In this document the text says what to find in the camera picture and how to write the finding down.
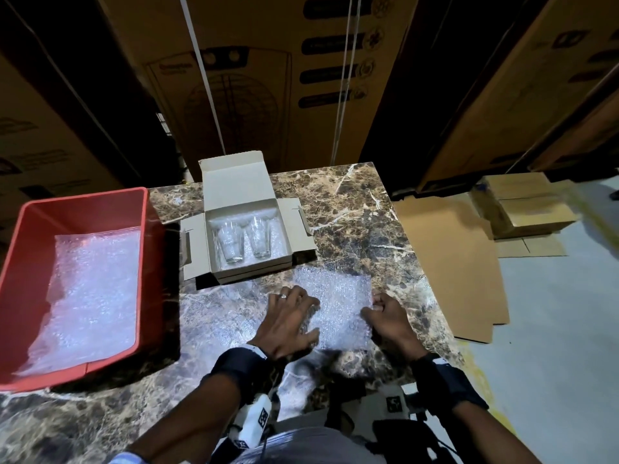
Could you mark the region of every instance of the black wrist strap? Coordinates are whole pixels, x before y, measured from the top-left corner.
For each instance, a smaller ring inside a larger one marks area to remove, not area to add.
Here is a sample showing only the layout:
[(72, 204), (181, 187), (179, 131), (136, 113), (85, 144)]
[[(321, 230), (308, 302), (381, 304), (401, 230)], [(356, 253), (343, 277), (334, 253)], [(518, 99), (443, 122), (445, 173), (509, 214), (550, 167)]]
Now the black wrist strap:
[(464, 371), (450, 365), (436, 353), (428, 353), (413, 361), (410, 368), (417, 380), (422, 401), (432, 415), (451, 413), (463, 401), (488, 409), (488, 404), (475, 391)]
[(247, 348), (230, 348), (223, 352), (203, 382), (213, 374), (225, 374), (241, 391), (241, 407), (251, 404), (258, 392), (270, 390), (275, 381), (275, 362), (264, 359)]

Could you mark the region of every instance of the white cardboard box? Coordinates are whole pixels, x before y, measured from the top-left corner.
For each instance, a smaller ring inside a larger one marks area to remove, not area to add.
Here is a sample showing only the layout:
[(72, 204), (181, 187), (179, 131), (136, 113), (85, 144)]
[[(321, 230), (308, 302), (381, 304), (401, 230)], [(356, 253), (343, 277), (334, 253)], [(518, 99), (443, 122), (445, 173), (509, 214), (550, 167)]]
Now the white cardboard box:
[[(261, 151), (202, 159), (199, 164), (204, 181), (204, 213), (181, 221), (184, 280), (212, 273), (219, 283), (237, 281), (288, 268), (294, 253), (317, 249), (299, 199), (275, 198)], [(215, 234), (208, 221), (261, 210), (273, 211), (281, 225), (283, 255), (273, 254), (251, 264), (222, 266), (225, 264), (219, 262)]]

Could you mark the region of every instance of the clear glass tumbler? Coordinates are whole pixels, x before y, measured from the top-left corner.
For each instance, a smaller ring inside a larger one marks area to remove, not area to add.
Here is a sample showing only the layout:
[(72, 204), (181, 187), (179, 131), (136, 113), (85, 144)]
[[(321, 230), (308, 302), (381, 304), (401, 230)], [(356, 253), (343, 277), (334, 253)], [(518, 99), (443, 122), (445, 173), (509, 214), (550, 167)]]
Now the clear glass tumbler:
[(252, 217), (247, 225), (247, 234), (250, 237), (251, 251), (257, 258), (270, 256), (270, 227), (266, 218)]
[(226, 262), (237, 264), (243, 260), (243, 228), (240, 225), (232, 221), (224, 222), (217, 230), (217, 240)]

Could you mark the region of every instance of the person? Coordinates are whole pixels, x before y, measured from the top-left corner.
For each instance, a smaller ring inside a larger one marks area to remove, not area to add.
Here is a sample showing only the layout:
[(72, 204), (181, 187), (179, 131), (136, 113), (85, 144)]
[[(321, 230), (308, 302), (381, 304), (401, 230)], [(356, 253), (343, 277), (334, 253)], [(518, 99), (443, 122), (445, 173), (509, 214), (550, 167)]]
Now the person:
[[(539, 463), (516, 436), (487, 412), (485, 402), (476, 395), (464, 373), (424, 348), (397, 300), (378, 293), (374, 303), (374, 308), (364, 307), (361, 316), (410, 363), (428, 410), (447, 429), (465, 463)], [(126, 452), (113, 458), (111, 464), (208, 462), (240, 406), (251, 403), (253, 397), (254, 381), (250, 376), (256, 368), (236, 365), (277, 361), (316, 344), (318, 330), (304, 334), (300, 326), (311, 306), (318, 304), (299, 286), (283, 287), (279, 295), (269, 295), (266, 316), (248, 345), (222, 354), (211, 374), (195, 390)], [(301, 429), (286, 435), (285, 439), (278, 440), (277, 435), (269, 438), (269, 445), (259, 447), (263, 449), (246, 450), (235, 462), (384, 462), (337, 430)], [(411, 462), (406, 454), (397, 461)]]

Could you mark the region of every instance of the table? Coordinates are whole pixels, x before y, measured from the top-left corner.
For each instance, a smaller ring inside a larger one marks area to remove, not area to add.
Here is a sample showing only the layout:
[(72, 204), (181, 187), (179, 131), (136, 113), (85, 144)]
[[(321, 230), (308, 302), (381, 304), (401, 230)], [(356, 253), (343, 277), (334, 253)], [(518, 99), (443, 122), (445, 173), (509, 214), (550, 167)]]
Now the table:
[[(271, 176), (277, 197), (299, 197), (318, 246), (312, 264), (372, 276), (407, 308), (424, 345), (462, 365), (462, 356), (415, 253), (371, 163)], [(199, 183), (151, 190), (166, 223), (166, 336), (163, 346), (102, 372), (51, 390), (0, 395), (0, 461), (3, 463), (100, 463), (117, 453), (174, 407), (206, 374), (225, 344), (251, 338), (269, 292), (290, 271), (198, 290), (179, 277), (178, 221), (202, 211)], [(406, 383), (410, 371), (392, 367), (374, 347), (344, 352), (330, 371), (362, 378), (374, 390), (383, 382)], [(282, 381), (280, 413), (327, 406), (324, 379), (303, 368)]]

